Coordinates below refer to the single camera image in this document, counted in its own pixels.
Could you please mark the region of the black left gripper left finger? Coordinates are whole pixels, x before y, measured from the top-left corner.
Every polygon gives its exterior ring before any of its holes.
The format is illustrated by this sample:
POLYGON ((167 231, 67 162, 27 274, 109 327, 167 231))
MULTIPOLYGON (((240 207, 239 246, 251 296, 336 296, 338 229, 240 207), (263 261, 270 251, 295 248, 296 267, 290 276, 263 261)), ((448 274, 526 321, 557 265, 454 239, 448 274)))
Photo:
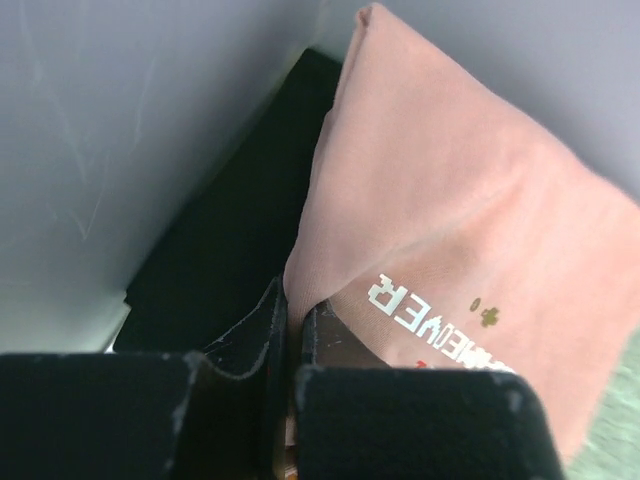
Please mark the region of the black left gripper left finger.
POLYGON ((5 479, 280 479, 282 282, 203 351, 5 354, 5 479))

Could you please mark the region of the pink graphic t-shirt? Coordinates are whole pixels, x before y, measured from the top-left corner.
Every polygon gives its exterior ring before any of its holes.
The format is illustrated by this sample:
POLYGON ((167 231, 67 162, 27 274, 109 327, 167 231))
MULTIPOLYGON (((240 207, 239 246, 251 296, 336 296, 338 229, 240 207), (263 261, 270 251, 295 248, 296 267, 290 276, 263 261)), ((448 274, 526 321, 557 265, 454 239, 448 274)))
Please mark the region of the pink graphic t-shirt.
POLYGON ((284 272, 395 367, 512 372, 578 453, 639 323, 639 209, 380 4, 361 9, 284 272))

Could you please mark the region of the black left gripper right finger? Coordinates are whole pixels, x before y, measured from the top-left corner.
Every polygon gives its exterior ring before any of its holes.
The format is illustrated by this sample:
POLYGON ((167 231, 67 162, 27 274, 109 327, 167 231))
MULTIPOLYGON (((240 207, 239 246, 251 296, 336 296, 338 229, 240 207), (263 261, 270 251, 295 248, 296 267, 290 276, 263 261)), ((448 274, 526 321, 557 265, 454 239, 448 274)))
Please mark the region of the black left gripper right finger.
POLYGON ((327 303, 303 324, 301 479, 561 479, 544 409, 510 373, 383 366, 327 303))

